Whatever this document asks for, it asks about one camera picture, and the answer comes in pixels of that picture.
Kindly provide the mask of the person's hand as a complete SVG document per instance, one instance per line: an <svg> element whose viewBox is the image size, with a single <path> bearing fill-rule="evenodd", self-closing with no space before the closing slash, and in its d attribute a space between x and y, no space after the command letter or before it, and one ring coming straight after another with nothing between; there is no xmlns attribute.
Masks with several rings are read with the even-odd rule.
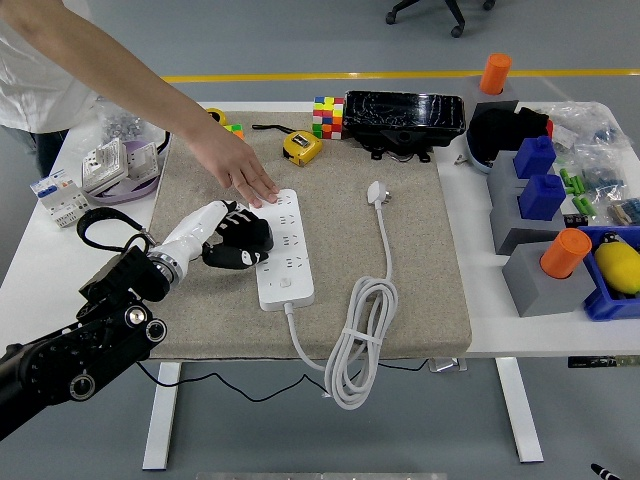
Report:
<svg viewBox="0 0 640 480"><path fill-rule="evenodd" d="M198 162L225 189L235 188L251 205L274 203L279 188L264 170L254 150L242 139L205 115L182 134Z"/></svg>

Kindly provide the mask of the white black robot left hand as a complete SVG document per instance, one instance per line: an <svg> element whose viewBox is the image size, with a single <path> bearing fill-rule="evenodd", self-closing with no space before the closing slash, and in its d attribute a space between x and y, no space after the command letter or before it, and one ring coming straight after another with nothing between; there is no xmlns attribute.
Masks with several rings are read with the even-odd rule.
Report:
<svg viewBox="0 0 640 480"><path fill-rule="evenodd" d="M183 218L149 255L184 276L198 257L210 267L243 270L267 259L273 246L267 220L236 201L213 201Z"/></svg>

